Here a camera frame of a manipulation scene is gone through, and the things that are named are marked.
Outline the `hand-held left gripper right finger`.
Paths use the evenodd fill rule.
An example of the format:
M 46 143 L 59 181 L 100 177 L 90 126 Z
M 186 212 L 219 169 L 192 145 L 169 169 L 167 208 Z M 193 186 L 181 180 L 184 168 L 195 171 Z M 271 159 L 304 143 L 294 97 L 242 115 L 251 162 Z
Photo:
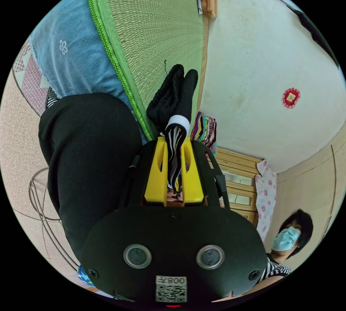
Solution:
M 204 200 L 204 194 L 190 140 L 183 143 L 180 154 L 183 204 L 201 204 Z

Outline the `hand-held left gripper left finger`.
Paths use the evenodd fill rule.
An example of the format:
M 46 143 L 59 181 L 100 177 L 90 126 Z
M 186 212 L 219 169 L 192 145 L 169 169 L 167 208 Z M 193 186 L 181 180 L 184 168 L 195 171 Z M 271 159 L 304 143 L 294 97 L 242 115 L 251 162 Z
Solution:
M 164 137 L 156 142 L 144 197 L 147 203 L 167 206 L 167 143 Z

